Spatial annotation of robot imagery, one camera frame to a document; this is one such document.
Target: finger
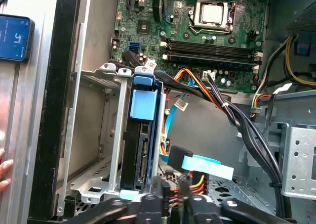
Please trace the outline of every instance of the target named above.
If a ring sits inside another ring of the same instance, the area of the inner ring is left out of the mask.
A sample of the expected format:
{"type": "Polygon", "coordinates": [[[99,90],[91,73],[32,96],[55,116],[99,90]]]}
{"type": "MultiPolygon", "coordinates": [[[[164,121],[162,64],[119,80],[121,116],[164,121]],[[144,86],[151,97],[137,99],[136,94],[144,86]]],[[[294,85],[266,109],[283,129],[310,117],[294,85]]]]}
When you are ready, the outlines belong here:
{"type": "Polygon", "coordinates": [[[4,154],[4,149],[0,149],[0,160],[1,160],[2,156],[3,156],[3,154],[4,154]]]}
{"type": "Polygon", "coordinates": [[[4,180],[0,182],[0,192],[4,191],[5,188],[11,183],[11,180],[4,180]]]}
{"type": "Polygon", "coordinates": [[[0,165],[0,177],[2,177],[13,165],[13,160],[8,160],[0,165]]]}

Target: perforated metal panel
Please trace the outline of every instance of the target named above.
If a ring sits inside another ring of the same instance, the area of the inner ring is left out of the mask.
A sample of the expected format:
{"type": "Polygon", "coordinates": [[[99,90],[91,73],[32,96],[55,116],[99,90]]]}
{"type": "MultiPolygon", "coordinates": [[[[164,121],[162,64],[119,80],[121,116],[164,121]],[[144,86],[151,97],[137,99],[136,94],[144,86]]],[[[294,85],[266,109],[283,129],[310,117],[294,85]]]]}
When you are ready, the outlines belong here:
{"type": "Polygon", "coordinates": [[[316,3],[305,9],[286,29],[295,32],[316,33],[316,3]]]}

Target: blue plastic tab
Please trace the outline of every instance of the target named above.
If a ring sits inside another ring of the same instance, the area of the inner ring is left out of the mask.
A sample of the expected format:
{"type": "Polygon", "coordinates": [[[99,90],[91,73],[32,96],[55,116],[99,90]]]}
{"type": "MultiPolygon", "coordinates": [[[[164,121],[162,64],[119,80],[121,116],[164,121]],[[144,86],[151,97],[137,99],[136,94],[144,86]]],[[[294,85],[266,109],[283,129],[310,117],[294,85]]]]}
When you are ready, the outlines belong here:
{"type": "Polygon", "coordinates": [[[134,77],[135,84],[141,84],[146,86],[151,86],[153,84],[153,79],[150,77],[143,77],[143,76],[135,76],[134,77]]]}
{"type": "Polygon", "coordinates": [[[135,119],[154,120],[158,90],[134,90],[130,117],[135,119]]]}

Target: cable tie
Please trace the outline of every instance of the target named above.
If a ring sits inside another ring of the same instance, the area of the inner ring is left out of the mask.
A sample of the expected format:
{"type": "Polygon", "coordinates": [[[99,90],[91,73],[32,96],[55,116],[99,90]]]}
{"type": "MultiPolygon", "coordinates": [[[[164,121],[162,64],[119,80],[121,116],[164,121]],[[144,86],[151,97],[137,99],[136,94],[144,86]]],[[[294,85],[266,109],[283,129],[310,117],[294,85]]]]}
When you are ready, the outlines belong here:
{"type": "Polygon", "coordinates": [[[269,183],[269,186],[271,187],[271,188],[277,188],[277,187],[282,187],[282,183],[269,183]]]}
{"type": "Polygon", "coordinates": [[[227,102],[225,102],[223,105],[222,105],[222,108],[224,108],[225,106],[229,106],[229,104],[227,102]]]}

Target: red wire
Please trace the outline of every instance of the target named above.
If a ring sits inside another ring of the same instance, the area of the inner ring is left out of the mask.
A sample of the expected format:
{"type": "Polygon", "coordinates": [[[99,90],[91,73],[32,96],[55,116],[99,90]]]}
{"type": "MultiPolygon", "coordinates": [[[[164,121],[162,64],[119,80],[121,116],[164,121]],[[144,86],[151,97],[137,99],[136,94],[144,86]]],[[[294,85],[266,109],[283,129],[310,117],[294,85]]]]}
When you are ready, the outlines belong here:
{"type": "Polygon", "coordinates": [[[196,189],[196,190],[193,190],[192,192],[193,192],[193,193],[198,193],[198,192],[200,192],[203,188],[204,188],[204,183],[201,185],[200,188],[198,188],[198,189],[196,189]]]}
{"type": "MultiPolygon", "coordinates": [[[[203,188],[204,188],[204,183],[203,183],[198,189],[192,190],[192,193],[198,193],[198,192],[200,192],[203,188]]],[[[173,201],[173,200],[175,200],[175,199],[177,199],[177,198],[178,198],[178,194],[176,194],[176,195],[170,197],[170,201],[173,201]]]]}

